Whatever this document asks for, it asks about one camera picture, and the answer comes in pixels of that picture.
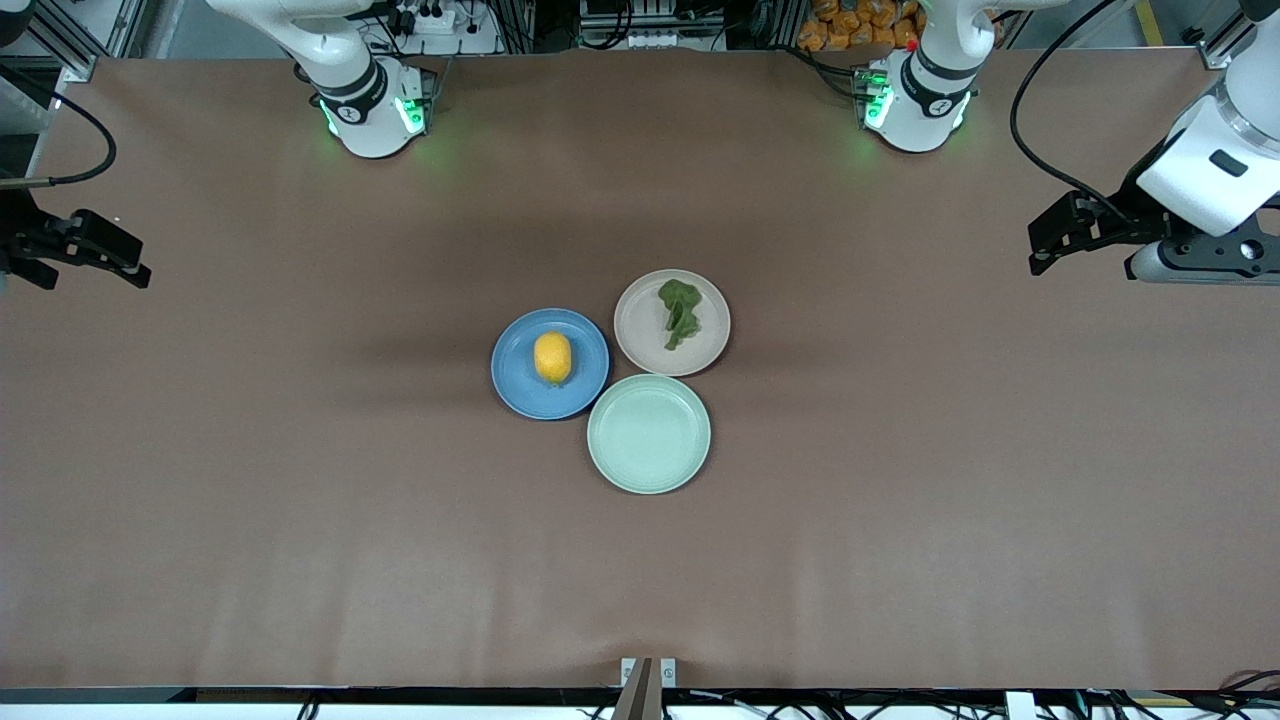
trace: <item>plate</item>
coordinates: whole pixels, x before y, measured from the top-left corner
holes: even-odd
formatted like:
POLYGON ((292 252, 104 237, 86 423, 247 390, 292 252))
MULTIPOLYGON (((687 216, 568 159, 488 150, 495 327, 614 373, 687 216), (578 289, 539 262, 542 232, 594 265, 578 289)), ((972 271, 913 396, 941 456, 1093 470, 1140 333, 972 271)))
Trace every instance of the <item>plate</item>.
POLYGON ((632 375, 604 391, 586 423, 591 460, 639 495, 671 492, 698 474, 712 446, 707 407, 685 383, 632 375))
POLYGON ((609 377, 609 346, 591 320, 561 307, 521 316, 503 331, 489 364, 493 387, 512 410, 535 420, 559 420, 585 410, 609 377), (573 366, 559 386, 534 369, 534 342, 548 331, 562 333, 573 366))
POLYGON ((707 278, 689 270, 657 270, 631 283, 613 310, 613 333, 627 360, 641 370, 659 375, 691 375, 719 357, 728 343, 728 302, 707 278), (669 279, 689 283, 703 293, 694 306, 701 324, 698 333, 667 350, 667 318, 671 315, 658 297, 658 288, 669 279))

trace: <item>blue plate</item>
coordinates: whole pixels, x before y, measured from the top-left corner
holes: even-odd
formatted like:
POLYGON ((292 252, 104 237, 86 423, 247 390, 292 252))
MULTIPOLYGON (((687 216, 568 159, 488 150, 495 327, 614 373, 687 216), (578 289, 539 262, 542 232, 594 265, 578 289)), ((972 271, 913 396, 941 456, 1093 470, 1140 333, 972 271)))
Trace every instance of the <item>blue plate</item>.
POLYGON ((544 307, 503 331, 493 348, 493 387, 512 410, 535 420, 559 420, 586 410, 609 378, 609 346, 591 320, 561 307, 544 307), (573 368, 559 386, 534 369, 534 342, 548 331, 568 338, 573 368))

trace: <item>wire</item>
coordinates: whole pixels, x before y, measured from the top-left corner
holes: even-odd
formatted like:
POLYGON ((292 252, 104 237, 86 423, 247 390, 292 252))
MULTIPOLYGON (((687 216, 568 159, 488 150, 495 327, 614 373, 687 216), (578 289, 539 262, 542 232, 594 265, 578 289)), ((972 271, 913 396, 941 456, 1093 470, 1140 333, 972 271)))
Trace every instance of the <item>wire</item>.
POLYGON ((1121 702, 1128 703, 1130 707, 1137 708, 1138 712, 1140 712, 1140 714, 1143 714, 1143 715, 1147 716, 1147 720, 1164 720, 1164 717, 1161 717, 1160 715, 1156 715, 1151 710, 1147 710, 1147 707, 1144 705, 1142 705, 1140 702, 1133 700, 1133 696, 1130 696, 1125 691, 1111 691, 1111 694, 1115 696, 1116 698, 1119 698, 1121 702))
POLYGON ((804 53, 796 47, 791 47, 790 45, 771 45, 768 50, 781 50, 782 53, 786 53, 787 55, 791 55, 796 60, 800 60, 801 63, 809 65, 810 68, 814 69, 814 72, 818 73, 818 77, 822 78, 822 82, 827 83, 827 87, 829 87, 832 92, 835 92, 841 97, 845 97, 847 100, 870 100, 874 97, 873 95, 867 92, 854 92, 846 87, 842 87, 840 83, 828 77, 828 76, 836 76, 847 79, 855 76, 854 70, 820 63, 810 53, 804 53))
POLYGON ((600 45, 593 45, 585 40, 579 40, 579 44, 582 47, 590 47, 591 50, 612 50, 627 38, 627 33, 631 32, 631 23, 635 19, 635 10, 631 8, 631 0, 618 0, 618 3, 621 3, 621 5, 618 5, 618 22, 613 26, 613 32, 609 35, 609 38, 600 45), (627 23, 626 29, 622 27, 623 20, 627 23))
POLYGON ((297 720, 316 720, 316 716, 319 715, 320 715, 320 698, 316 697, 316 693, 311 693, 310 696, 307 696, 306 702, 302 703, 302 707, 298 708, 297 720))
POLYGON ((841 76, 841 77, 854 77, 854 70, 850 70, 849 68, 837 68, 836 65, 828 65, 826 63, 820 63, 812 54, 804 53, 800 49, 792 47, 790 45, 769 45, 768 47, 765 47, 765 50, 781 50, 787 55, 791 55, 796 60, 800 60, 801 63, 819 72, 831 73, 833 76, 841 76))
MULTIPOLYGON (((28 77, 27 73, 15 68, 10 68, 8 65, 5 65, 5 69, 13 73, 13 77, 15 77, 19 83, 26 85, 29 90, 35 92, 44 91, 44 87, 41 87, 38 82, 31 79, 31 77, 28 77)), ((88 124, 93 126, 93 128, 97 129, 97 132, 102 136, 102 140, 106 141, 106 158, 102 158, 101 163, 90 168, 88 170, 84 170, 83 173, 51 177, 46 179, 45 183, 49 186, 70 184, 73 182, 84 182, 87 179, 93 179, 97 176, 105 173, 108 168, 115 164, 116 147, 115 147, 115 137, 111 136, 111 131, 106 129, 106 126, 99 122, 99 119, 95 118, 88 110, 81 108, 77 102, 68 100, 67 96, 64 96, 61 92, 58 92, 56 90, 50 90, 49 95, 54 100, 58 100, 63 105, 70 108, 77 115, 84 118, 84 120, 88 122, 88 124)))
POLYGON ((800 712, 808 720, 818 720, 808 710, 805 710, 804 707, 801 707, 801 706, 799 706, 799 705, 796 705, 794 702, 792 703, 787 703, 787 705, 780 705, 780 706, 774 707, 773 712, 769 712, 768 715, 764 716, 764 720, 776 720, 777 716, 778 716, 778 714, 782 712, 783 710, 787 710, 788 707, 791 710, 795 710, 795 711, 800 712))
POLYGON ((397 60, 403 60, 404 58, 407 58, 407 55, 404 55, 404 53, 401 51, 399 42, 396 42, 396 36, 392 35, 392 29, 387 27, 387 20, 384 20, 381 15, 374 15, 374 19, 378 20, 378 24, 383 26, 383 32, 387 33, 387 40, 389 40, 392 44, 392 50, 394 53, 392 56, 396 58, 397 60))
POLYGON ((759 707, 755 707, 754 705, 748 705, 748 703, 745 703, 745 702, 742 702, 740 700, 736 700, 736 698, 732 698, 732 697, 726 697, 726 696, 722 696, 719 693, 713 693, 713 692, 709 692, 709 691, 689 691, 689 694, 698 696, 698 697, 710 697, 710 698, 724 701, 724 702, 732 702, 733 705, 741 707, 742 710, 746 710, 749 712, 754 712, 754 714, 759 715, 760 717, 768 717, 769 716, 768 712, 760 710, 759 707))
POLYGON ((1107 705, 1110 705, 1110 706, 1111 706, 1111 716, 1112 716, 1112 717, 1114 717, 1115 720, 1129 720, 1129 714, 1126 714, 1126 712, 1124 711, 1124 708, 1123 708, 1123 707, 1120 707, 1120 703, 1119 703, 1119 702, 1116 702, 1116 698, 1115 698, 1115 697, 1112 697, 1111 694, 1106 694, 1106 696, 1103 696, 1103 697, 1106 698, 1106 701, 1107 701, 1107 705))
POLYGON ((868 712, 867 717, 863 717, 863 720, 872 720, 873 717, 876 717, 881 712, 884 712, 886 710, 888 710, 888 706, 893 705, 899 700, 900 698, 896 698, 896 697, 888 698, 887 701, 884 701, 884 705, 882 705, 882 706, 877 707, 876 710, 872 710, 870 712, 868 712))
MULTIPOLYGON (((1275 208, 1277 200, 1280 200, 1280 195, 1268 200, 1267 204, 1263 205, 1263 208, 1275 208)), ((1248 678, 1244 678, 1243 680, 1238 680, 1235 683, 1231 683, 1230 685, 1219 688, 1219 692, 1229 693, 1235 691, 1243 691, 1244 688, 1252 685, 1253 683, 1257 683, 1258 680, 1266 680, 1267 678, 1280 678, 1280 670, 1266 670, 1263 673, 1254 673, 1248 678)))
POLYGON ((1102 0, 1101 3, 1094 5, 1089 12, 1080 15, 1080 19, 1075 20, 1074 23, 1071 23, 1069 28, 1062 31, 1062 35, 1057 36, 1057 40, 1051 42, 1050 46, 1044 49, 1044 53, 1042 53, 1041 56, 1036 60, 1036 63, 1032 64, 1032 68, 1027 70, 1027 77, 1023 78, 1023 83, 1018 86, 1018 92, 1014 94, 1014 104, 1009 109, 1009 132, 1014 136, 1014 143, 1018 145, 1018 149, 1021 150, 1023 155, 1025 155, 1027 159, 1030 160, 1032 164, 1034 164, 1037 168, 1044 170, 1050 176, 1057 178, 1061 182, 1065 182, 1066 184, 1089 196, 1098 205, 1102 205, 1110 213, 1114 213, 1117 218, 1124 220, 1125 224, 1135 225, 1137 223, 1134 223, 1134 220, 1130 219, 1129 215, 1121 213, 1120 209, 1116 208, 1114 202, 1107 200, 1105 195, 1102 195, 1097 190, 1093 190, 1082 181, 1078 181, 1074 177, 1055 168, 1053 165, 1046 163, 1039 155, 1037 155, 1030 147, 1028 147, 1027 141, 1023 140, 1023 133, 1018 129, 1018 110, 1021 108, 1023 96, 1027 95, 1027 87, 1030 86, 1032 79, 1036 77, 1036 73, 1039 72, 1039 69, 1044 65, 1044 63, 1050 59, 1050 56, 1059 47, 1061 47, 1062 44, 1066 42, 1066 40, 1075 33, 1075 31, 1084 27, 1084 23, 1092 20, 1098 13, 1105 10, 1108 5, 1111 5, 1116 0, 1102 0))
MULTIPOLYGON (((717 32, 716 37, 712 38, 712 50, 716 50, 716 44, 719 42, 719 38, 721 38, 722 35, 724 35, 726 32, 728 32, 728 31, 731 31, 731 29, 733 29, 733 28, 736 28, 739 26, 746 24, 746 22, 748 20, 744 18, 744 19, 737 20, 736 23, 733 23, 731 26, 722 26, 721 31, 717 32)), ((726 51, 728 50, 728 38, 724 38, 724 50, 726 51)))

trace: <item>metal frame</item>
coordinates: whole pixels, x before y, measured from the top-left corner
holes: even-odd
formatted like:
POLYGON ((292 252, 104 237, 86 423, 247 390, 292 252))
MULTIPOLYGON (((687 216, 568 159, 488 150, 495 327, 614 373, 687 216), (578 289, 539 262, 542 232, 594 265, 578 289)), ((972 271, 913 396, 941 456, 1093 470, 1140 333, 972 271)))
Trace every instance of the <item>metal frame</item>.
POLYGON ((808 0, 756 0, 756 3, 769 3, 773 5, 773 32, 769 35, 769 45, 795 45, 800 35, 800 26, 809 17, 808 0))
POLYGON ((110 55, 106 46, 54 0, 36 0, 28 32, 65 68, 69 81, 88 82, 97 58, 110 55))
MULTIPOLYGON (((636 45, 644 46, 646 45, 645 40, 650 36, 675 36, 681 46, 707 50, 712 49, 712 45, 723 36, 724 13, 722 10, 689 20, 676 17, 676 0, 627 1, 631 6, 628 40, 617 44, 618 49, 632 46, 632 38, 635 38, 636 45)), ((602 44, 613 36, 617 27, 617 10, 593 12, 588 0, 579 0, 579 31, 584 40, 602 44)))
POLYGON ((129 58, 138 44, 138 31, 142 23, 138 18, 146 9, 147 0, 124 0, 115 15, 111 36, 106 40, 106 53, 113 58, 129 58))
POLYGON ((1196 47, 1199 50, 1204 69, 1221 70, 1230 65, 1231 58, 1249 46, 1247 41, 1252 40, 1253 28, 1254 24, 1244 17, 1244 13, 1236 12, 1208 36, 1208 40, 1197 42, 1196 47))

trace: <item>leafy green vegetable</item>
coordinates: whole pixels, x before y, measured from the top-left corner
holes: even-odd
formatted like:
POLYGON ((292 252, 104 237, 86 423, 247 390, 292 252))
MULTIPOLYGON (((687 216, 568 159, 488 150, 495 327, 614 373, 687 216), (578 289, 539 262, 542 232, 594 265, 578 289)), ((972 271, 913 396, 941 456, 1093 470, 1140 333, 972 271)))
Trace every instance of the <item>leafy green vegetable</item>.
POLYGON ((675 350, 681 341, 692 337, 701 327, 698 315, 694 315, 694 306, 701 302, 703 293, 691 284, 669 279, 658 288, 658 297, 671 311, 671 318, 667 319, 671 340, 667 341, 666 348, 675 350))

